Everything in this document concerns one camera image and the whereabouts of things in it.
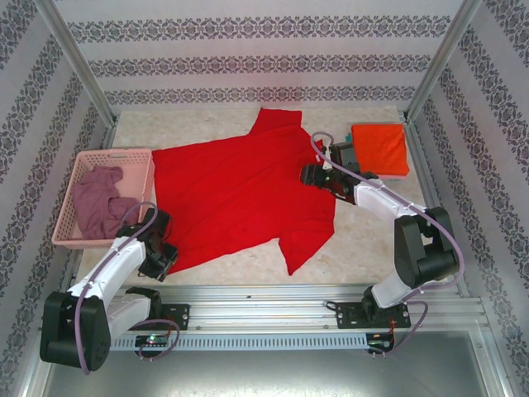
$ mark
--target pink basket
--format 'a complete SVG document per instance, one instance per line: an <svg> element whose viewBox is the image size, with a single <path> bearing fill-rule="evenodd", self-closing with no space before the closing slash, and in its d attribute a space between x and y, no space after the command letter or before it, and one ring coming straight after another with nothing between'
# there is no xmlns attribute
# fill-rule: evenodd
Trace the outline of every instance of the pink basket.
<svg viewBox="0 0 529 397"><path fill-rule="evenodd" d="M95 165L122 168L123 179L116 183L116 189L122 197L133 197L138 202L150 200L155 182L155 163L152 160L150 149L82 151L75 159L74 171L69 179L59 220L51 238L55 245L78 250L106 247L112 244L113 240L83 240L77 225L72 188L81 180L84 173L92 170ZM143 206L139 219L143 219L147 209L147 206Z"/></svg>

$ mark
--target red t-shirt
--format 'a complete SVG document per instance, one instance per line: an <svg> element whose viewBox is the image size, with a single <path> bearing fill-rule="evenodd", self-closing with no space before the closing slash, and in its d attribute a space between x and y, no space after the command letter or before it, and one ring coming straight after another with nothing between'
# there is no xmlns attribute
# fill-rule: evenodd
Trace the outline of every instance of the red t-shirt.
<svg viewBox="0 0 529 397"><path fill-rule="evenodd" d="M278 237L291 275L332 236L335 198L299 180L316 162L301 117L261 109L248 135L153 152L179 250L169 273Z"/></svg>

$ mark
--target beige surface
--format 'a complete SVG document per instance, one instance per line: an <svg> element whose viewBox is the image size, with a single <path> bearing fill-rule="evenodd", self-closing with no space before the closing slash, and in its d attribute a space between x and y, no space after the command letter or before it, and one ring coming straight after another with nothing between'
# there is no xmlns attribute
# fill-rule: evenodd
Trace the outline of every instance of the beige surface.
<svg viewBox="0 0 529 397"><path fill-rule="evenodd" d="M395 108L307 108L303 127L309 132L327 131L344 141L353 123L399 122ZM114 147L151 149L206 142L245 135L257 109L180 112L124 112L117 126ZM410 168L413 164L408 158ZM419 183L410 175L387 185L415 203L423 203ZM226 255L195 268L170 275L165 285L284 285L375 283L393 268L393 228L373 214L338 201L334 236L293 276L287 268L278 240ZM86 250L78 280L100 260L106 250ZM127 285L157 285L131 275Z"/></svg>

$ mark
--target orange cloth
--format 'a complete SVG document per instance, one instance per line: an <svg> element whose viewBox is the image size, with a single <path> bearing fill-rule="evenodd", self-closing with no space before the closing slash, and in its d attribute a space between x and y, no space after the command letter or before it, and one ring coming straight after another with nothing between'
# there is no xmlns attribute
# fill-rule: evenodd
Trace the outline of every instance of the orange cloth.
<svg viewBox="0 0 529 397"><path fill-rule="evenodd" d="M402 124L357 124L351 135L361 172L404 177L410 171Z"/></svg>

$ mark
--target wall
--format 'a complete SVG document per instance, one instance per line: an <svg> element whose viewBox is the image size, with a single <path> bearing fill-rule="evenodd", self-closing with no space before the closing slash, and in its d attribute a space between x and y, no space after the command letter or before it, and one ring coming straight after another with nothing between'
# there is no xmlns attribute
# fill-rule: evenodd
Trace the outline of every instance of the wall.
<svg viewBox="0 0 529 397"><path fill-rule="evenodd" d="M35 5L0 0L0 395L17 388L43 299L69 251L51 244L79 151L106 130Z"/></svg>
<svg viewBox="0 0 529 397"><path fill-rule="evenodd" d="M483 1L416 128L514 395L529 395L529 2Z"/></svg>
<svg viewBox="0 0 529 397"><path fill-rule="evenodd" d="M116 112L397 105L461 0L62 0Z"/></svg>

